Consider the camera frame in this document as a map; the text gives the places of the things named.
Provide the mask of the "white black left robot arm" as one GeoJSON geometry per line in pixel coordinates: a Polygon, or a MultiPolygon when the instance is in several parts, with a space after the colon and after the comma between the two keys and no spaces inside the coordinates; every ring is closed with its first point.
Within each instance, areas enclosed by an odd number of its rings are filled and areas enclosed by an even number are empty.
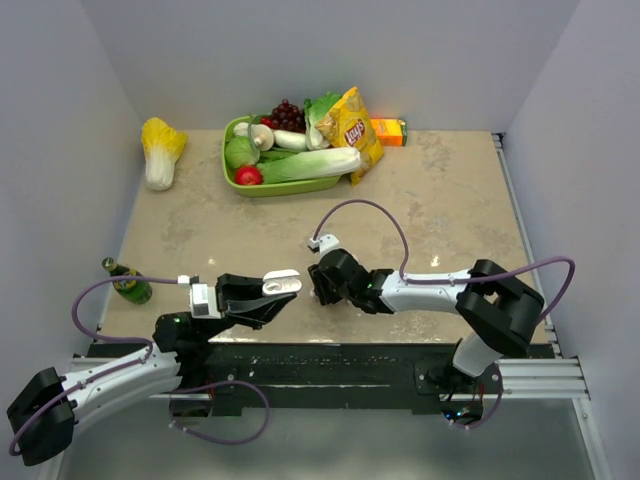
{"type": "Polygon", "coordinates": [[[292,269],[262,277],[224,274],[214,286],[188,275],[172,282],[188,289],[189,308],[160,316],[140,349],[98,367],[66,374],[48,368],[32,377],[7,410],[10,455],[27,466],[44,463],[75,434],[129,405],[207,389],[210,339],[236,325],[263,328],[302,288],[292,269]]]}

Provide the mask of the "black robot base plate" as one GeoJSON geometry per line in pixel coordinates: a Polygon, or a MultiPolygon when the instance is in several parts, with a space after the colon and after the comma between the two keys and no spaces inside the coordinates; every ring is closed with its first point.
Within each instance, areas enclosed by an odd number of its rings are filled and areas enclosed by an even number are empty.
{"type": "Polygon", "coordinates": [[[254,384],[273,408],[400,409],[458,418],[466,397],[501,392],[491,365],[478,378],[451,364],[452,344],[215,343],[179,357],[180,387],[222,380],[254,384]]]}

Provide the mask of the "white earbud charging case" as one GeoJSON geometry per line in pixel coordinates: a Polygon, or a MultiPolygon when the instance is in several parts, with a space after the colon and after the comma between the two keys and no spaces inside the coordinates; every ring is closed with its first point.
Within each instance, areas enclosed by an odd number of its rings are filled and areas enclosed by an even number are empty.
{"type": "Polygon", "coordinates": [[[263,291],[264,283],[269,281],[279,281],[282,286],[282,290],[274,295],[297,293],[302,288],[300,273],[295,269],[274,270],[264,275],[262,279],[262,293],[265,296],[274,296],[266,295],[263,291]]]}

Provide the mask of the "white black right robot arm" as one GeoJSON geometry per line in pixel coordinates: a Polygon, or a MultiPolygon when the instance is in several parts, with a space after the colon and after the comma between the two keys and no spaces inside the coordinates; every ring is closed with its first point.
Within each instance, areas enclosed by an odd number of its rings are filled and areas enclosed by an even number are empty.
{"type": "Polygon", "coordinates": [[[544,306],[529,285],[509,276],[490,260],[448,274],[401,274],[368,270],[344,248],[311,251],[318,261],[308,268],[321,305],[346,301],[367,314],[429,311],[457,314],[472,332],[456,347],[445,369],[448,386],[469,392],[495,361],[523,358],[544,306]]]}

